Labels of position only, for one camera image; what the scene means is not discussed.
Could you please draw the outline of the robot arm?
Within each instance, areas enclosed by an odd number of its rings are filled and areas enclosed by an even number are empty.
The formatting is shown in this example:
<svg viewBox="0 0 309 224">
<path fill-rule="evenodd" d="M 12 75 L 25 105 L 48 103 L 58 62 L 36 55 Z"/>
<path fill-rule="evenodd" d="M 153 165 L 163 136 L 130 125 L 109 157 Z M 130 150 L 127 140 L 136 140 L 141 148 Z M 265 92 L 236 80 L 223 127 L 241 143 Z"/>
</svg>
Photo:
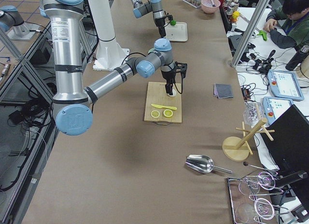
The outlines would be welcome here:
<svg viewBox="0 0 309 224">
<path fill-rule="evenodd" d="M 153 13 L 153 19 L 155 25 L 158 27 L 161 38 L 166 36 L 165 26 L 167 25 L 165 19 L 170 18 L 168 13 L 163 9 L 162 0 L 150 0 L 147 3 L 143 3 L 141 0 L 131 0 L 133 4 L 133 14 L 136 18 L 140 18 L 148 13 Z"/>
<path fill-rule="evenodd" d="M 90 86 L 83 86 L 81 57 L 81 21 L 84 1 L 88 1 L 98 35 L 96 62 L 110 73 Z M 161 38 L 148 55 L 129 57 L 128 50 L 117 43 L 109 0 L 40 0 L 40 12 L 50 19 L 57 92 L 53 97 L 53 117 L 59 131 L 69 136 L 86 132 L 93 123 L 90 105 L 136 74 L 148 78 L 161 70 L 172 94 L 177 62 L 170 41 L 165 38 L 162 0 L 143 3 L 131 0 L 136 17 L 152 13 Z"/>
</svg>

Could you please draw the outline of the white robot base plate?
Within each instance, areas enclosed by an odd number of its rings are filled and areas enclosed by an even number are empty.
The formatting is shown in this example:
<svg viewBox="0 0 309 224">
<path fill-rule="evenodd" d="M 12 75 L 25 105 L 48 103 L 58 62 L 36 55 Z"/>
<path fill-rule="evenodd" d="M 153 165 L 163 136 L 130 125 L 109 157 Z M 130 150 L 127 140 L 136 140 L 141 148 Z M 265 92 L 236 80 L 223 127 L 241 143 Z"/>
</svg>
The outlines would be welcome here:
<svg viewBox="0 0 309 224">
<path fill-rule="evenodd" d="M 98 49 L 93 70 L 111 71 L 123 63 L 124 58 L 129 54 L 129 52 L 129 49 L 121 48 L 119 46 L 115 48 L 105 47 Z"/>
</svg>

